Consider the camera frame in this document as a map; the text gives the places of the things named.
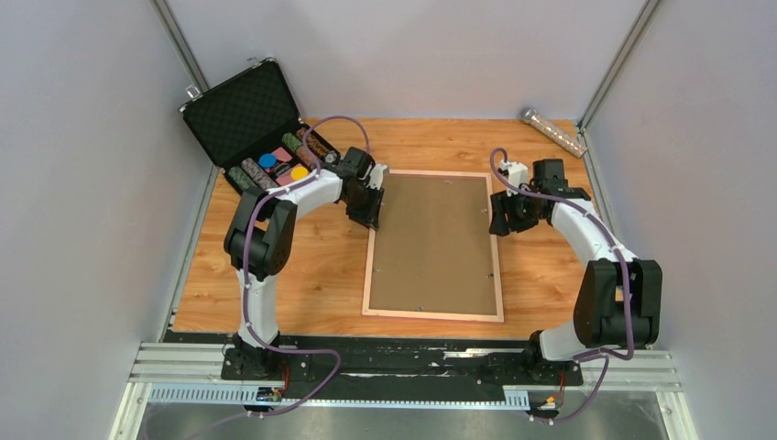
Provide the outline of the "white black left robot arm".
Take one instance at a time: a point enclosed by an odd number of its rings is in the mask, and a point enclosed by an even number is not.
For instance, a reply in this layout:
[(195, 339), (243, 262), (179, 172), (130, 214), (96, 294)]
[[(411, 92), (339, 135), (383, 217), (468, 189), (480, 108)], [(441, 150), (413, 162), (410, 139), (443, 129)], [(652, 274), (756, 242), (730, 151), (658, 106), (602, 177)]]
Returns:
[(388, 169), (366, 151), (350, 148), (334, 163), (315, 162), (307, 176), (288, 185), (243, 192), (224, 250), (242, 287), (235, 351), (256, 377), (268, 379), (279, 371), (277, 286), (298, 220), (327, 204), (344, 203), (351, 221), (378, 229)]

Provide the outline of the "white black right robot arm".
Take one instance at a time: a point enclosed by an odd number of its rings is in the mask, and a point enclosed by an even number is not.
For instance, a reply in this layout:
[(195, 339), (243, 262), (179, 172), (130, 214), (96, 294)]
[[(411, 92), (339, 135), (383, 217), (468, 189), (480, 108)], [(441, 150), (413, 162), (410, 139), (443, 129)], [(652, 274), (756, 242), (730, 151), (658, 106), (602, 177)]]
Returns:
[(662, 299), (658, 262), (639, 258), (615, 237), (587, 191), (569, 184), (562, 160), (527, 167), (490, 158), (489, 165), (505, 186), (490, 197), (490, 234), (506, 237), (546, 222), (585, 268), (571, 320), (533, 335), (535, 349), (523, 358), (527, 377), (546, 382), (565, 361), (629, 360), (637, 347), (654, 343)]

